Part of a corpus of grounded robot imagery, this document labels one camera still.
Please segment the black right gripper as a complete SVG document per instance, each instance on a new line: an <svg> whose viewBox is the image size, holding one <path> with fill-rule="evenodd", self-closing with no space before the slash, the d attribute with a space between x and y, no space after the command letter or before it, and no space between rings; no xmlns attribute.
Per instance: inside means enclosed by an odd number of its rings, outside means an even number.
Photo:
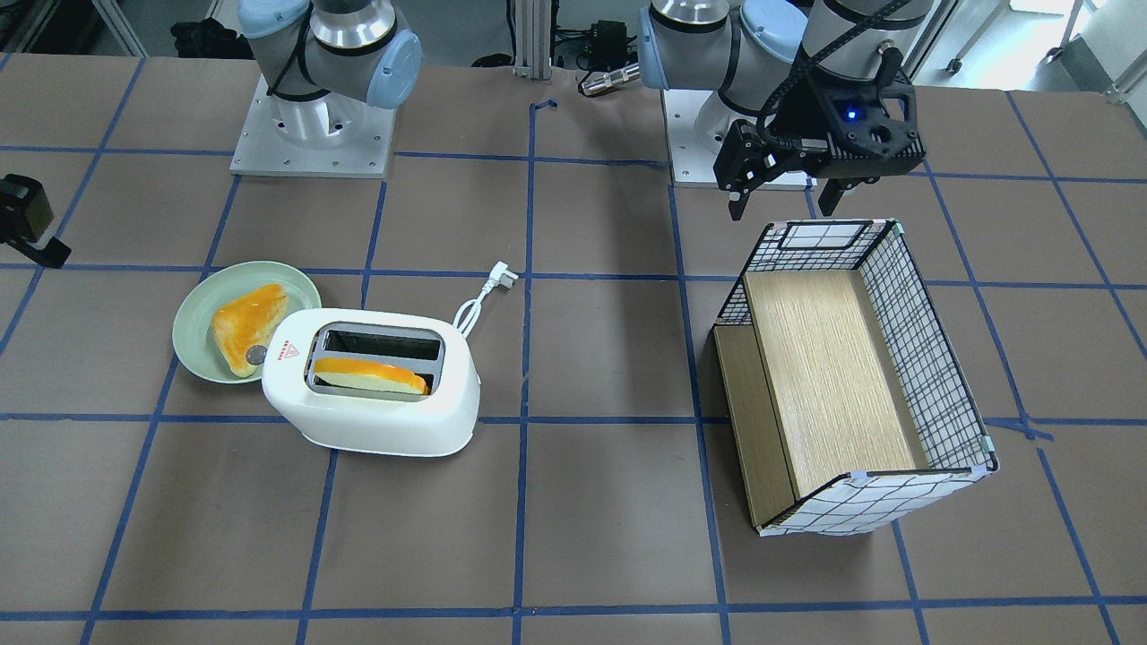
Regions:
<svg viewBox="0 0 1147 645"><path fill-rule="evenodd" d="M41 181L17 173L1 179L1 238L3 244L18 244L41 269L62 269L73 249L63 244L55 232L55 215Z"/></svg>

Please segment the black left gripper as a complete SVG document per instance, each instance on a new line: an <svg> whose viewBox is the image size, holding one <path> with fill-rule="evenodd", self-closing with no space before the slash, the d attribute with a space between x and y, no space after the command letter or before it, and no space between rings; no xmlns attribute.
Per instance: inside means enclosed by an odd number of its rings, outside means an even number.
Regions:
<svg viewBox="0 0 1147 645"><path fill-rule="evenodd" d="M740 222L751 192L786 174L806 172L799 166L795 151L774 151L757 133L756 123L733 119L721 135L720 150L713 160L713 180L717 187L729 193L729 219ZM848 191L848 180L824 180L824 191L816 204L824 217L835 212Z"/></svg>

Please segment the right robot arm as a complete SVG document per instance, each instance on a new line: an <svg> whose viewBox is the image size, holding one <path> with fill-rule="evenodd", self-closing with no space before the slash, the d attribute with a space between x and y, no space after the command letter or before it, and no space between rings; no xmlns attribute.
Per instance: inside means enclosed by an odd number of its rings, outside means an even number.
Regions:
<svg viewBox="0 0 1147 645"><path fill-rule="evenodd" d="M418 84L418 33L389 1L241 1L262 81L231 170L384 178L395 114Z"/></svg>

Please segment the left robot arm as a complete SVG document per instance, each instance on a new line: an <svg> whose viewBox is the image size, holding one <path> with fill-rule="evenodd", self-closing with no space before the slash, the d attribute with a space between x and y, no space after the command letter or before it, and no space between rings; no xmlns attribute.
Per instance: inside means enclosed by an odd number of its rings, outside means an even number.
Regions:
<svg viewBox="0 0 1147 645"><path fill-rule="evenodd" d="M927 155L902 45L929 1L651 1L638 62L651 90L709 90L729 112L713 182L741 220L752 191L799 171L846 191Z"/></svg>

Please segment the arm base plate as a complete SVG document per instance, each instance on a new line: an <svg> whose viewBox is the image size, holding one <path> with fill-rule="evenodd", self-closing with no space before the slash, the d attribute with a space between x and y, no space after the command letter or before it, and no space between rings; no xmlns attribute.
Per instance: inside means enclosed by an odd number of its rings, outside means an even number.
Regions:
<svg viewBox="0 0 1147 645"><path fill-rule="evenodd" d="M664 90L662 106L673 185L716 188L713 160L729 123L741 115L729 110L711 90Z"/></svg>
<svg viewBox="0 0 1147 645"><path fill-rule="evenodd" d="M259 78L229 170L239 176L385 179L396 110L328 94L274 98Z"/></svg>

